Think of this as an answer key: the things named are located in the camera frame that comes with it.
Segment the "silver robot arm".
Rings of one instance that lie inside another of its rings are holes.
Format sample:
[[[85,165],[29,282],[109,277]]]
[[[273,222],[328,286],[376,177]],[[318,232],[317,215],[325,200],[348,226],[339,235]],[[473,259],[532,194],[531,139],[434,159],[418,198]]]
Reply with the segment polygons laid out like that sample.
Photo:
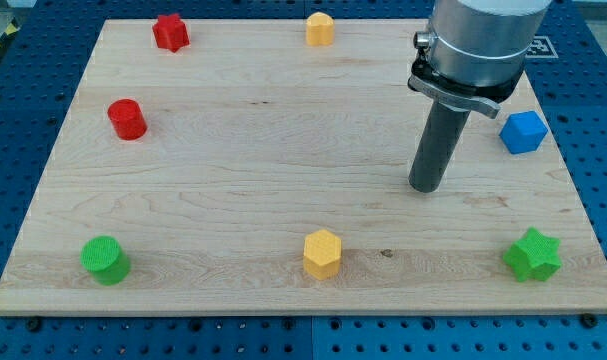
[[[494,118],[524,71],[550,0],[436,0],[414,35],[408,87],[443,105]]]

